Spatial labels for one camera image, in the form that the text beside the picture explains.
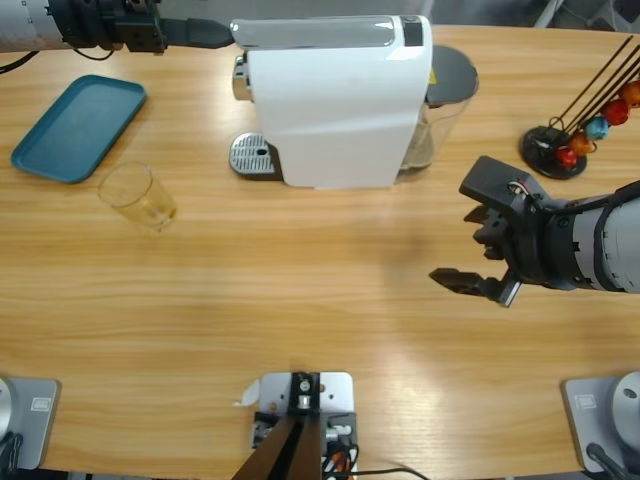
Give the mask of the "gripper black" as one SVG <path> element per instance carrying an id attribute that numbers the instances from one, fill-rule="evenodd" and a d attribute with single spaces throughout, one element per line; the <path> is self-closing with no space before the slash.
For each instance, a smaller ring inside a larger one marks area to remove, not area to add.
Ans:
<path id="1" fill-rule="evenodd" d="M 559 277 L 543 253 L 548 219 L 532 196 L 516 196 L 505 204 L 478 205 L 464 221 L 480 225 L 474 240 L 484 246 L 486 258 L 507 263 L 506 273 L 498 279 L 455 268 L 436 268 L 429 277 L 453 293 L 483 297 L 505 307 L 513 303 L 522 284 L 556 288 Z"/>
<path id="2" fill-rule="evenodd" d="M 230 28 L 214 20 L 163 19 L 161 31 L 158 5 L 159 1 L 58 0 L 49 2 L 49 15 L 62 40 L 74 49 L 126 46 L 134 53 L 161 54 L 167 44 L 218 49 L 234 43 Z"/>

